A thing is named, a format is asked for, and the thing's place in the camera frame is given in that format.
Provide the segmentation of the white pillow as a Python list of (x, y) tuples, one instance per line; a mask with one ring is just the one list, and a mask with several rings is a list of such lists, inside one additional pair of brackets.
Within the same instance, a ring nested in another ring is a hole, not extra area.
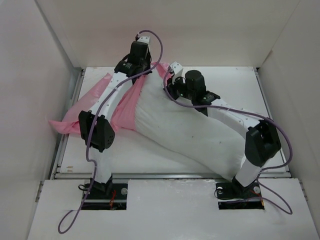
[(240, 170), (245, 141), (222, 122), (171, 101), (163, 90), (163, 78), (155, 70), (140, 91), (135, 129), (166, 149), (208, 167), (226, 180)]

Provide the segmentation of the pink satin pillowcase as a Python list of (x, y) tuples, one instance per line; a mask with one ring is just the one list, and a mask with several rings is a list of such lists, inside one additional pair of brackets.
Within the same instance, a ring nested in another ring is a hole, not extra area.
[[(154, 66), (153, 73), (141, 76), (124, 94), (116, 106), (110, 125), (115, 132), (120, 129), (136, 131), (139, 134), (165, 145), (170, 134), (177, 132), (169, 120), (172, 116), (182, 116), (179, 106), (171, 102), (163, 89), (169, 63), (161, 62)], [(79, 114), (87, 112), (94, 104), (100, 104), (100, 97), (113, 79), (112, 73), (102, 77), (65, 114), (62, 121), (51, 120), (50, 125), (60, 134), (80, 135)]]

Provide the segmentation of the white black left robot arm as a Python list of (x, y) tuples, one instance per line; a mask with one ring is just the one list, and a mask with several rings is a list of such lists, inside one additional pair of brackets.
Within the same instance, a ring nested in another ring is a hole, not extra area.
[[(80, 135), (86, 145), (86, 160), (94, 164), (89, 183), (90, 193), (100, 198), (104, 199), (112, 194), (112, 174), (105, 160), (90, 159), (89, 150), (93, 148), (103, 153), (111, 147), (115, 139), (115, 130), (111, 126), (112, 115), (125, 93), (141, 75), (148, 74), (150, 68), (149, 38), (141, 37), (132, 42), (129, 54), (116, 65), (109, 84), (96, 103), (78, 115)], [(106, 173), (98, 171), (100, 164), (107, 169)]]

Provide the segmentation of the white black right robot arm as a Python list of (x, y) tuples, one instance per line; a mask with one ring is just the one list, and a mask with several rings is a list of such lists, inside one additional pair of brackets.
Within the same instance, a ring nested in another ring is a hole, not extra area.
[(243, 137), (245, 161), (232, 178), (231, 190), (237, 197), (245, 196), (263, 166), (282, 148), (277, 128), (270, 119), (233, 109), (219, 95), (208, 91), (204, 76), (198, 70), (189, 70), (182, 76), (181, 72), (169, 69), (164, 75), (163, 86), (172, 101), (189, 100), (190, 109), (220, 121)]

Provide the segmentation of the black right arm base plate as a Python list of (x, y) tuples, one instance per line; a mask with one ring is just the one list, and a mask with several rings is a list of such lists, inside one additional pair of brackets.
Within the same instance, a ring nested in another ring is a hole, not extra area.
[(257, 182), (245, 188), (238, 188), (231, 182), (215, 184), (215, 197), (219, 210), (264, 210), (261, 189)]

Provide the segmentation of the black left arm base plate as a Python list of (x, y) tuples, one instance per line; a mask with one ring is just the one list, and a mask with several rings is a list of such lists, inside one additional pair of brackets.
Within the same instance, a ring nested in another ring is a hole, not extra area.
[(128, 184), (113, 183), (107, 192), (92, 188), (81, 210), (119, 211), (127, 209)]

